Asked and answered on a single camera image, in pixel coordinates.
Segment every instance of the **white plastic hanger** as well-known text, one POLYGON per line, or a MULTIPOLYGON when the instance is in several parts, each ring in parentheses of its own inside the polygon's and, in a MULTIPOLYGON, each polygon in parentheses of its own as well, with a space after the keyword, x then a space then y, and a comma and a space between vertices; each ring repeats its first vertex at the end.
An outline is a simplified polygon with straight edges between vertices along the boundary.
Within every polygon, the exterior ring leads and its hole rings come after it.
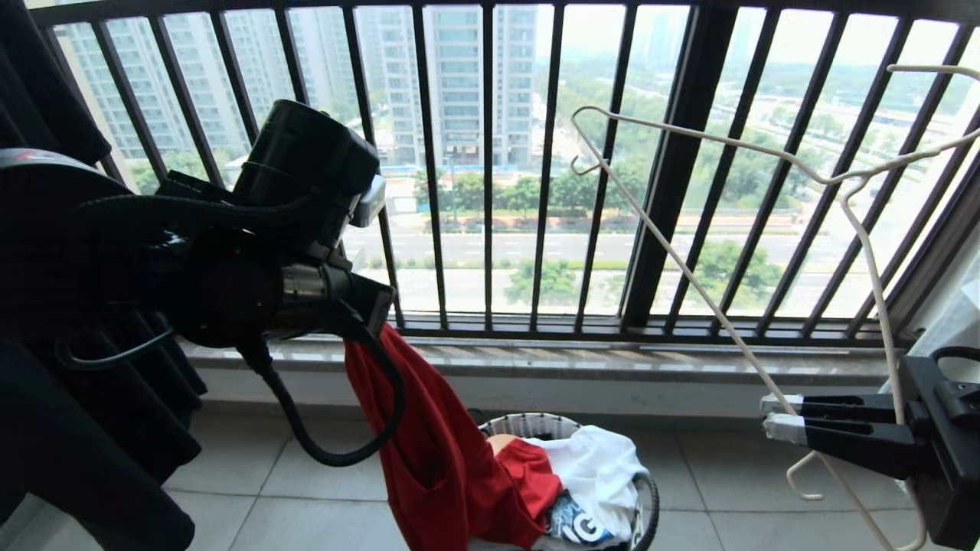
MULTIPOLYGON (((887 67, 887 70, 892 73, 894 72, 945 73, 951 75, 966 75, 975 80, 980 81, 980 72, 967 69, 965 67, 959 67, 959 66, 890 65, 887 67)), ((677 252, 673 249, 673 247, 670 246, 670 243, 663 236, 660 229, 657 228, 657 225, 655 225, 654 222, 650 220, 650 217, 647 216, 646 212, 644 212, 643 208, 640 206, 639 202, 637 202, 636 198, 633 197, 632 193, 630 193, 629 190, 626 188, 626 186, 623 185, 622 181, 619 180, 619 177, 616 175, 616 173, 613 171, 613 168, 610 166, 610 162, 606 159, 603 159, 602 153, 600 153, 599 148, 594 143, 592 143, 592 140, 589 139, 589 137, 585 134, 585 131, 578 124, 578 120, 576 118, 583 111, 595 111, 615 121, 622 121, 624 123, 634 123, 636 125, 650 126, 665 131, 677 132, 680 134, 694 136, 697 138, 707 139, 711 141, 717 141, 728 145, 733 145, 735 147, 744 147, 746 149, 752 149, 754 151, 759 151, 761 153, 773 155, 775 157, 779 157, 780 159, 783 159, 791 163, 793 166, 803 171, 803 173, 809 176, 811 179, 823 185, 837 185, 846 180, 856 178, 857 185, 854 188, 847 191, 846 193, 843 193, 838 198, 838 203, 841 205, 841 208, 844 210, 844 214, 847 217, 848 221, 854 227, 855 232, 857 233, 857 238, 858 240, 860 240, 861 248, 863 249, 864 260, 867 263, 868 273, 871 277, 871 289, 874 295, 875 307, 877 308, 878 311, 878 321, 881 326, 882 341, 885 348, 885 360, 886 363, 888 364, 888 377, 892 385, 892 401, 893 401, 893 406, 895 408, 895 419, 897 424, 903 425, 905 423, 905 409, 904 409, 904 401, 902 398, 902 388, 898 382, 898 360, 895 354, 895 342, 893 341, 892 338, 891 323, 888 317, 888 310, 885 304, 885 296, 884 296, 883 285, 881 282, 881 275, 878 272, 877 264, 875 263, 874 260, 874 252, 871 249, 871 241, 870 238, 868 237, 867 230, 864 228, 863 225, 861 225, 860 221, 858 220, 858 217, 855 216, 854 212, 851 210, 851 207, 848 205, 848 201, 856 193, 864 189, 868 181, 871 178, 875 177, 876 175, 890 171, 891 169, 903 167, 905 165, 914 163, 915 161, 919 161, 921 159, 926 159, 928 157, 935 157, 947 149, 968 144, 972 142, 974 139, 976 139, 977 137, 980 137, 980 128, 974 129, 973 131, 969 132, 968 134, 960 138, 942 143, 937 146, 933 146, 923 151, 906 153, 904 155, 896 157, 895 159, 892 159, 891 161, 887 161, 885 163, 876 165, 869 169, 848 171, 841 175, 836 175, 833 177, 824 177, 818 174, 817 171, 815 171, 813 168, 811 168, 809 165, 807 165, 800 158, 798 158, 793 154, 778 149, 763 147, 739 139, 733 139, 727 136, 721 136, 716 134, 709 134, 706 132, 693 130, 691 128, 685 128, 683 126, 668 125, 656 121, 645 121, 642 119, 625 117, 624 115, 620 115, 618 113, 612 113, 601 107, 596 107, 591 105, 581 107, 577 111, 575 111, 574 114, 572 114, 571 123, 575 126, 575 130, 578 131, 578 134, 581 136, 582 140, 588 146, 589 150, 592 152, 592 155, 599 161, 596 165, 588 169, 579 170, 575 167, 575 162, 578 160, 578 157, 576 156, 571 161, 571 169, 579 175, 587 174, 596 169, 602 169, 603 171, 606 171, 607 174, 609 174, 609 178, 611 178, 612 181, 615 182, 616 186, 619 188, 619 191, 626 198, 626 202, 629 203, 630 208, 632 208, 633 211, 637 214, 637 216, 640 217, 640 220, 647 227, 647 230, 649 230, 650 233, 654 236, 654 238, 661 244, 661 246, 663 246, 667 254, 670 255, 670 258, 673 259, 673 261, 677 264, 677 267, 680 268, 681 272, 683 272, 684 276, 688 278, 688 280, 691 282, 691 285, 694 286, 695 290, 698 291, 698 294, 700 294, 701 297, 705 300, 705 303, 708 304, 709 308, 711 308, 711 311, 714 312, 714 316, 718 319, 721 325, 724 326, 725 330, 728 331, 728 334, 732 337, 732 340, 735 341, 735 344, 739 347, 739 349, 742 350, 742 353, 745 355, 749 363, 751 363, 752 366, 756 369, 756 372, 759 374, 759 377, 762 379, 762 382, 764 382, 765 386, 768 387, 770 392, 772 392, 772 396, 775 397, 775 399, 778 400, 778 402, 782 405, 786 414, 792 416, 799 415, 796 409, 793 407, 793 404, 789 401, 786 395, 779 389, 779 386, 776 385, 775 381, 772 380, 772 377, 769 376, 769 373, 761 365, 759 359, 756 358, 756 355, 753 354, 752 350, 745 343, 745 340, 743 340, 742 337, 735 330, 735 327, 732 325, 732 323, 728 321, 728 318, 725 316, 725 314, 721 311, 720 308, 718 308, 718 306, 714 303, 714 301, 711 300, 711 297, 705 291, 705 288, 701 285, 701 283, 694 276, 691 270, 688 269, 684 259, 682 259, 680 255, 677 254, 677 252)), ((796 492, 797 495, 799 495, 802 499, 809 500, 809 501, 823 499, 823 496, 820 494, 808 494, 802 492, 796 484, 796 480, 795 480, 796 472, 802 467, 804 467, 806 464, 811 462, 813 459, 820 459, 823 462, 824 466, 827 468, 827 471, 834 478, 834 480, 837 481, 837 483, 841 486, 841 488, 845 491, 845 493, 847 493, 848 497, 857 507, 858 513, 861 515, 864 521, 874 532, 875 538, 878 540, 879 543, 881 543, 881 545, 886 550, 916 551, 917 549, 920 549, 923 545, 925 545, 926 542, 925 521, 922 517, 922 509, 919 506, 918 502, 916 501, 915 494, 911 490, 911 488, 908 491, 908 498, 909 500, 911 500, 912 505, 915 507, 915 512, 918 515, 918 520, 919 520, 918 535, 912 543, 896 548, 888 540, 888 537, 885 536, 884 532, 874 521, 874 519, 871 518, 871 515, 867 512, 867 509, 860 502, 857 495, 848 485, 847 481, 844 480, 843 476, 841 476, 841 474, 834 467, 833 463, 831 462, 831 459, 828 456, 821 454, 819 452, 811 451, 802 460, 797 462, 795 465, 793 465, 786 471, 787 482, 789 483, 793 491, 796 492)))

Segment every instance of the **tile floor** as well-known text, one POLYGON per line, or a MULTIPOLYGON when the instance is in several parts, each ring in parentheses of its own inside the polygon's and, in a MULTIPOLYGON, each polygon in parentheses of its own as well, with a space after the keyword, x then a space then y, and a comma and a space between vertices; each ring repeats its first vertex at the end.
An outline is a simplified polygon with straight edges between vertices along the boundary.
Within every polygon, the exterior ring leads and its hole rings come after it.
MULTIPOLYGON (((357 424, 309 425, 331 451, 354 449, 368 438, 357 424)), ((321 467, 290 437, 285 422, 275 419, 201 414, 192 430, 204 452, 165 485, 197 524, 191 549, 406 549, 384 501, 377 457, 343 473, 321 467)), ((821 468, 809 469, 801 481, 805 489, 823 492, 824 501, 806 503, 792 495, 783 471, 803 454, 788 444, 755 433, 619 431, 637 443, 661 490, 652 551, 879 548, 821 468)), ((859 468, 845 466, 844 472, 895 543, 910 541, 915 515, 898 488, 859 468)), ((60 512, 49 508, 35 523, 45 529, 28 530, 11 551, 98 549, 60 512)))

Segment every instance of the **white cloth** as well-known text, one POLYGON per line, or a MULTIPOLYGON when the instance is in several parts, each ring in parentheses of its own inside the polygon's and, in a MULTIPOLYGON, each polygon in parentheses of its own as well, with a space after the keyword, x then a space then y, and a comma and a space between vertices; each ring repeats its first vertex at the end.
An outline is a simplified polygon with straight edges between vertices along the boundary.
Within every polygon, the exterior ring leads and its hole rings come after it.
MULTIPOLYGON (((525 440, 544 448, 552 472, 562 480, 573 502, 592 518, 588 528, 612 535, 612 539, 603 538, 603 547, 629 540, 637 499, 633 477, 649 473, 640 465, 632 440, 597 426, 583 426, 561 440, 525 440)), ((582 542, 588 544, 590 539, 583 537, 582 542)))
MULTIPOLYGON (((564 487, 546 514, 548 532, 533 551, 593 551, 629 541, 637 500, 633 477, 648 474, 632 440, 597 426, 583 426, 561 440, 524 440, 544 448, 564 487)), ((472 537, 469 551, 522 550, 472 537)))

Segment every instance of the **road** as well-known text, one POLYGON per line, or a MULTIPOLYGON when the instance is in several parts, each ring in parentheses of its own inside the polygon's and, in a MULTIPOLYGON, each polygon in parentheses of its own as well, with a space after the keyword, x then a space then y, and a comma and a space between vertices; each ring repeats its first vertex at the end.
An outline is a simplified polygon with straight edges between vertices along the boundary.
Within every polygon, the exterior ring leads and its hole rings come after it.
MULTIPOLYGON (((747 239, 747 231, 728 234, 709 234, 712 241, 731 240, 743 244, 747 239)), ((584 233, 553 233, 546 232, 544 258, 546 260, 570 260, 582 262, 589 236, 584 233)), ((629 260, 633 248, 633 234, 601 233, 596 246, 597 261, 629 260)), ((494 262, 504 259, 518 262, 523 259, 533 259, 537 246, 537 236, 534 233, 498 233, 493 236, 494 262)), ((674 236, 674 248, 683 256, 690 250, 694 235, 682 233, 674 236)), ((786 265, 793 256, 793 251, 800 242, 797 234, 764 233, 759 241, 759 248, 768 254, 768 262, 786 265)), ((822 264, 830 262, 832 257, 839 255, 847 240, 821 235, 810 248, 809 257, 813 262, 822 264)), ((354 258, 364 251, 365 260, 372 257, 383 257, 381 242, 376 232, 349 231, 345 233, 344 245, 348 255, 354 258)), ((403 262, 415 259, 421 264, 425 258, 433 256, 432 236, 427 233, 394 233, 392 245, 395 254, 403 262)), ((443 262, 447 265, 454 263, 471 264, 483 260, 483 235, 477 233, 443 233, 442 234, 443 262)))
MULTIPOLYGON (((530 312, 530 305, 525 302, 511 302, 506 291, 511 285, 511 276, 515 270, 494 270, 493 281, 493 310, 502 314, 522 314, 530 312)), ((361 274, 379 281, 387 281, 388 274, 384 270, 362 270, 361 274)), ((620 286, 609 285, 617 272, 596 271, 593 273, 589 286, 588 301, 585 313, 590 315, 614 315, 619 305, 620 286)), ((575 286, 581 286, 582 272, 576 271, 575 286)), ((484 303, 484 273, 482 270, 447 270, 446 304, 452 312, 483 312, 484 303)), ((673 300, 674 290, 681 278, 677 270, 663 273, 658 287, 652 312, 666 314, 673 300)), ((830 274, 801 273, 796 284, 787 296, 779 310, 780 316, 808 316, 816 299, 827 284, 830 274)), ((439 309, 439 299, 436 294, 435 272, 432 270, 400 270, 398 271, 398 286, 402 299, 402 308, 407 311, 432 312, 439 309)), ((710 315, 711 311, 704 302, 694 296, 691 289, 684 301, 681 313, 684 315, 710 315)), ((860 306, 864 297, 871 292, 870 282, 866 275, 847 277, 841 285, 837 300, 831 302, 828 316, 852 316, 860 306)), ((752 301, 748 305, 736 303, 730 310, 733 315, 758 316, 764 308, 764 301, 752 301)), ((556 304, 542 304, 540 310, 546 314, 574 314, 578 308, 578 296, 560 301, 556 304)))

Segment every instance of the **red shirt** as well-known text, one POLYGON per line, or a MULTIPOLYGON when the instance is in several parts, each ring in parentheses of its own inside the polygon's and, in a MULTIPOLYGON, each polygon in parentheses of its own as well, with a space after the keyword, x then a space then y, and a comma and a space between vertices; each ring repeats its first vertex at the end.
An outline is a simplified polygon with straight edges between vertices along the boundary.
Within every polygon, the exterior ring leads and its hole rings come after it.
MULTIPOLYGON (((473 535, 529 549, 562 491, 544 450, 516 440, 495 459, 449 382, 391 326, 380 341, 405 380, 405 417, 380 454, 409 548, 465 551, 473 535)), ((365 346, 345 347, 347 377, 371 429, 381 432, 393 410, 391 383, 365 346)))

